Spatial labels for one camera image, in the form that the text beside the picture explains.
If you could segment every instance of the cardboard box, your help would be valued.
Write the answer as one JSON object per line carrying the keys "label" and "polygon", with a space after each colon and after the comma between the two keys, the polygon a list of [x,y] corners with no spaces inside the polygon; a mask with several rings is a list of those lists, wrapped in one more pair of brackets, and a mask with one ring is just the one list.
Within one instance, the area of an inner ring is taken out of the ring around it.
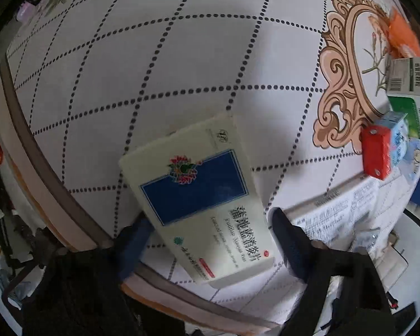
{"label": "cardboard box", "polygon": [[420,58],[391,62],[387,94],[393,111],[408,114],[409,136],[420,139]]}
{"label": "cardboard box", "polygon": [[222,288],[273,266],[276,245],[230,117],[154,140],[122,157],[120,166],[196,283]]}
{"label": "cardboard box", "polygon": [[360,173],[323,195],[283,212],[310,240],[321,240],[330,249],[345,251],[352,243],[353,229],[363,230],[358,224],[366,226],[365,220],[373,213],[378,186],[379,180]]}

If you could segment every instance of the blue rectangle label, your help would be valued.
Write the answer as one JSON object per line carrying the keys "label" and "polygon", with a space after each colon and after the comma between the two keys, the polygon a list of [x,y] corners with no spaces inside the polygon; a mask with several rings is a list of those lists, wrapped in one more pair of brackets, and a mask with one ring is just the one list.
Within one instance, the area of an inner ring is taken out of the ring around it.
{"label": "blue rectangle label", "polygon": [[193,164],[176,156],[169,175],[140,186],[162,225],[249,194],[234,150]]}

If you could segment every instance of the small red box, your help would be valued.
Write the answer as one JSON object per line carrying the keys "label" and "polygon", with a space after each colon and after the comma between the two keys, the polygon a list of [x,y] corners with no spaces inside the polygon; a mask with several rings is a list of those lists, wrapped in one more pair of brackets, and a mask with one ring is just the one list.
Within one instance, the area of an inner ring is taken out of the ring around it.
{"label": "small red box", "polygon": [[384,126],[372,125],[363,128],[362,164],[364,173],[385,179],[391,172],[391,130]]}

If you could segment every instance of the barcode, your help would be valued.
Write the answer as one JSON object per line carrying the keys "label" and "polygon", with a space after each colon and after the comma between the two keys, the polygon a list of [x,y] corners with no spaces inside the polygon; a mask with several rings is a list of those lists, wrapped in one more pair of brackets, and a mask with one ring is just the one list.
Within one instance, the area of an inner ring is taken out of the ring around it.
{"label": "barcode", "polygon": [[391,78],[389,91],[401,91],[401,78]]}

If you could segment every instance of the table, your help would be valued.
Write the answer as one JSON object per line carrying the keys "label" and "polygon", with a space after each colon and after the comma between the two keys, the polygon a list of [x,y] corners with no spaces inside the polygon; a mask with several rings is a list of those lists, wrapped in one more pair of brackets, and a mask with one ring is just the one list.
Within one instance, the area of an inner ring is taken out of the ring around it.
{"label": "table", "polygon": [[[233,115],[265,214],[362,171],[361,125],[388,109],[381,26],[397,0],[45,0],[0,67],[0,135],[21,186],[72,250],[110,246],[140,208],[118,159]],[[381,241],[409,200],[382,184]],[[255,278],[197,286],[156,236],[123,290],[195,324],[258,334],[301,285],[277,259]]]}

